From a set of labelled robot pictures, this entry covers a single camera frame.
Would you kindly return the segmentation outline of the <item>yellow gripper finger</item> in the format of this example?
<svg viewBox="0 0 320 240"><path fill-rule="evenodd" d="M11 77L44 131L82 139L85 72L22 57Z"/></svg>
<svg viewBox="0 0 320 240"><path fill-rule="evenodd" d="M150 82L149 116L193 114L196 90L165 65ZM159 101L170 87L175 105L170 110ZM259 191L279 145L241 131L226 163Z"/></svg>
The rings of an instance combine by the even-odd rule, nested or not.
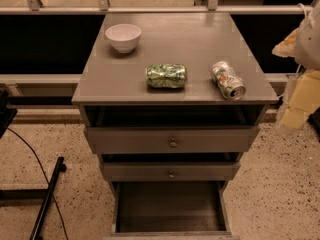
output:
<svg viewBox="0 0 320 240"><path fill-rule="evenodd" d="M294 81L293 91L284 102L280 125L296 130L320 108L320 71L306 71Z"/></svg>

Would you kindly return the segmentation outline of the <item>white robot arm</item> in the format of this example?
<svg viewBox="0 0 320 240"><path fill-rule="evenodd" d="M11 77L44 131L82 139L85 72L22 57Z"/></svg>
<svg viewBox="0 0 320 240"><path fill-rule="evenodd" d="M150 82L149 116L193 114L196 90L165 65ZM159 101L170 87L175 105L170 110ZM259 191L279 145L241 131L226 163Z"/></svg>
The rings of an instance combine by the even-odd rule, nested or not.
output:
<svg viewBox="0 0 320 240"><path fill-rule="evenodd" d="M299 7L305 12L302 4ZM292 57L305 69L286 84L277 114L277 128L282 132L301 128L320 108L320 4L304 15L299 27L272 50L278 57Z"/></svg>

